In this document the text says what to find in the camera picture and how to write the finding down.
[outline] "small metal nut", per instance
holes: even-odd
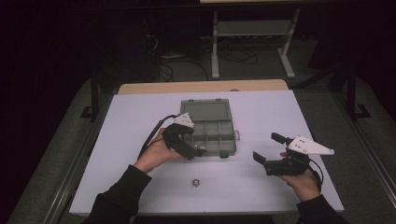
[[[192,185],[194,187],[198,188],[201,185],[201,183],[200,183],[199,179],[194,179],[194,180],[192,180]]]

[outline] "dark background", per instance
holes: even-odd
[[[145,32],[168,40],[175,34],[186,35],[186,24],[177,21],[196,24],[188,40],[211,30],[207,11],[169,12],[172,17],[157,12],[147,23],[146,11],[86,14],[75,11],[75,3],[80,2],[85,7],[134,3],[0,1],[0,223],[6,222],[73,97],[93,71],[100,74],[105,91],[124,82],[150,82],[156,73]],[[352,64],[396,119],[393,4],[390,0],[344,2],[305,7],[294,38],[318,39],[313,67],[324,69],[339,61]]]

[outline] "person's right hand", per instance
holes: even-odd
[[[287,153],[283,152],[280,155],[286,157]],[[302,202],[314,199],[320,195],[317,180],[309,169],[306,169],[302,175],[280,175],[279,178],[286,181],[293,188],[294,193]]]

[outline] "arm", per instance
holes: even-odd
[[[116,184],[96,196],[92,211],[83,224],[127,224],[137,214],[140,195],[151,180],[147,173],[166,161],[183,158],[166,147],[162,133],[163,129],[160,129],[145,153],[134,165],[128,166]]]

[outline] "gray carpet floor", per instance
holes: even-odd
[[[253,64],[236,63],[219,58],[220,79],[272,79],[282,78],[289,85],[297,84],[318,72],[307,68],[307,63],[315,47],[315,41],[297,41],[290,46],[290,63],[296,78],[286,78],[276,48],[267,46],[266,50],[251,51],[258,55]],[[227,51],[226,56],[241,55],[241,52]],[[180,59],[168,63],[174,70],[173,81],[206,80],[210,72],[209,53],[201,57]],[[334,156],[322,156],[326,168],[345,207],[342,215],[351,223],[390,224],[396,221],[395,205],[381,185],[370,158],[361,139],[356,134],[360,129],[370,145],[375,149],[390,176],[396,176],[396,123],[375,99],[375,94],[363,81],[358,79],[357,104],[365,105],[370,114],[369,119],[353,122],[343,108],[345,91],[329,92],[326,85],[331,77],[325,77],[304,90],[296,90],[295,96],[304,117],[316,140],[321,144],[336,149]],[[80,150],[92,146],[87,137],[100,130],[102,120],[90,122],[82,119],[81,112],[91,104],[90,83],[87,81],[69,107],[57,133],[38,165],[34,177],[21,196],[21,199],[8,223],[79,223],[84,218],[68,214],[70,202],[55,201],[64,193],[65,178],[76,160]],[[101,108],[106,111],[111,95],[101,94]],[[88,157],[82,158],[76,175],[82,176],[83,167]],[[70,184],[76,189],[78,182]],[[49,214],[57,207],[58,212]],[[295,223],[297,214],[275,215],[274,222]]]

